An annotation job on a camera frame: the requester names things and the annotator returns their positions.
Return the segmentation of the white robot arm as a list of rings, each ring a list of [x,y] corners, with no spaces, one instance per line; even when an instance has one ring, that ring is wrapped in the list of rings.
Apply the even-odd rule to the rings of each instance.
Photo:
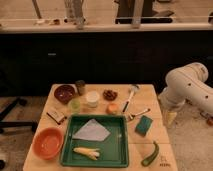
[[[165,126],[174,121],[177,112],[187,100],[213,115],[213,88],[205,83],[208,76],[208,69],[199,62],[175,68],[167,73],[166,87],[158,95]]]

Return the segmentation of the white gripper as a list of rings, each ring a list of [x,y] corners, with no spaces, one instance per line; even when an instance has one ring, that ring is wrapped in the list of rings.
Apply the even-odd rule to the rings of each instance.
[[[161,103],[163,123],[166,127],[169,127],[177,116],[177,111],[180,106],[173,103]]]

